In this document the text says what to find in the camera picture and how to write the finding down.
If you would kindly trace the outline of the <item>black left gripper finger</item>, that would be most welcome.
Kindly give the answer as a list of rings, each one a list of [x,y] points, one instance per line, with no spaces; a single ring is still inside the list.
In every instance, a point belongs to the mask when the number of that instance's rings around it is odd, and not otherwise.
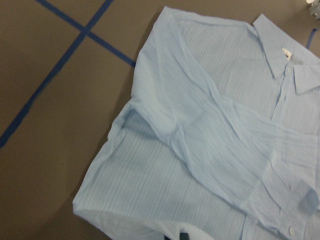
[[[189,234],[188,234],[188,233],[181,232],[181,233],[179,234],[179,240],[189,240]]]

